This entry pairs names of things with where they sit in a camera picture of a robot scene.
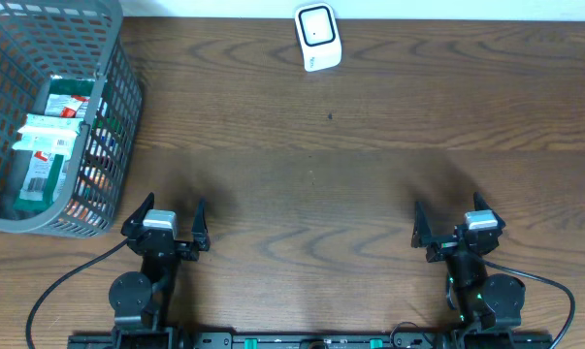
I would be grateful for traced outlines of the mint green wipes packet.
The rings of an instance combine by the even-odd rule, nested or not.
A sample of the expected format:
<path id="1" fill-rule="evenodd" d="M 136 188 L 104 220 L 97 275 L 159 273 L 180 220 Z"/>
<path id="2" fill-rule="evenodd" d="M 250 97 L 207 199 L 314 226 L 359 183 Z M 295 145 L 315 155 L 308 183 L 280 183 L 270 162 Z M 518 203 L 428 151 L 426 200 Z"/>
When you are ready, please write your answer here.
<path id="1" fill-rule="evenodd" d="M 65 118 L 29 113 L 17 132 L 19 141 L 12 145 L 16 151 L 45 152 L 70 159 L 75 140 L 81 132 L 81 118 Z"/>

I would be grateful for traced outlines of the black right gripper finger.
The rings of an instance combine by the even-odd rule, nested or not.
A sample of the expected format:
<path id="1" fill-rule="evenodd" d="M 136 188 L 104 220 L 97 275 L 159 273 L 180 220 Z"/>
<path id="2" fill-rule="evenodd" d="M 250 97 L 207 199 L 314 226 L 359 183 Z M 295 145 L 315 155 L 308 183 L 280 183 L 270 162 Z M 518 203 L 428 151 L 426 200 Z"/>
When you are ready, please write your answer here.
<path id="1" fill-rule="evenodd" d="M 411 236 L 413 248 L 426 247 L 433 241 L 432 230 L 421 202 L 414 205 L 414 225 Z"/>
<path id="2" fill-rule="evenodd" d="M 499 228 L 505 227 L 504 220 L 487 204 L 480 192 L 473 193 L 473 205 L 475 211 L 490 211 L 498 222 Z"/>

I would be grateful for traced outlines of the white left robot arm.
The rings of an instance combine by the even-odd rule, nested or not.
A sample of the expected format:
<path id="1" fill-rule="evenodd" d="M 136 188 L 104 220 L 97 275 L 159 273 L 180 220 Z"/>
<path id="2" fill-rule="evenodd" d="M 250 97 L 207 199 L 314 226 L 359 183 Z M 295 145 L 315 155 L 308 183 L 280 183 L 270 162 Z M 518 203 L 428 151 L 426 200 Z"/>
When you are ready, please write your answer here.
<path id="1" fill-rule="evenodd" d="M 154 207 L 154 195 L 124 221 L 121 234 L 127 246 L 142 258 L 141 269 L 119 276 L 109 291 L 114 309 L 112 347 L 191 348 L 193 340 L 179 326 L 169 325 L 167 315 L 175 291 L 179 266 L 196 262 L 210 249 L 205 217 L 206 201 L 200 200 L 193 218 L 192 240 L 178 240 L 177 215 Z"/>

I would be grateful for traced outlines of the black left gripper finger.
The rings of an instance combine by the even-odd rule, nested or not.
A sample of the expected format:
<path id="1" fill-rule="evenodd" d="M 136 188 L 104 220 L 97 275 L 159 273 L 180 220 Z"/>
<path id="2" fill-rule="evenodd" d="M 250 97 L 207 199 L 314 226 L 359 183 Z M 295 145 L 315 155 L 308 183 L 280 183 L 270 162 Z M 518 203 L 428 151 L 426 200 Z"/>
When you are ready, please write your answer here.
<path id="1" fill-rule="evenodd" d="M 146 214 L 153 209 L 154 194 L 150 192 L 142 204 L 124 221 L 121 234 L 125 237 L 138 237 L 142 234 Z"/>
<path id="2" fill-rule="evenodd" d="M 191 235 L 200 251 L 210 250 L 211 241 L 206 222 L 206 200 L 204 198 L 202 198 L 197 205 L 193 218 Z"/>

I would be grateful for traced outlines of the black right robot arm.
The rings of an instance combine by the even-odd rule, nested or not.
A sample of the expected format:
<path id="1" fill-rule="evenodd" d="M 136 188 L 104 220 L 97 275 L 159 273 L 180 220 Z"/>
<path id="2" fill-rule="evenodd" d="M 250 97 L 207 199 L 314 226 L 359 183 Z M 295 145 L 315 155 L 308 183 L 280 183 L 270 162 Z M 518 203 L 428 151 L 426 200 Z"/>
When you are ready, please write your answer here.
<path id="1" fill-rule="evenodd" d="M 483 259 L 499 246 L 505 223 L 479 193 L 473 204 L 449 236 L 433 235 L 422 204 L 414 207 L 411 246 L 424 248 L 429 263 L 446 263 L 448 306 L 461 315 L 460 325 L 435 336 L 435 348 L 512 347 L 511 330 L 521 325 L 524 283 L 504 273 L 490 275 Z"/>

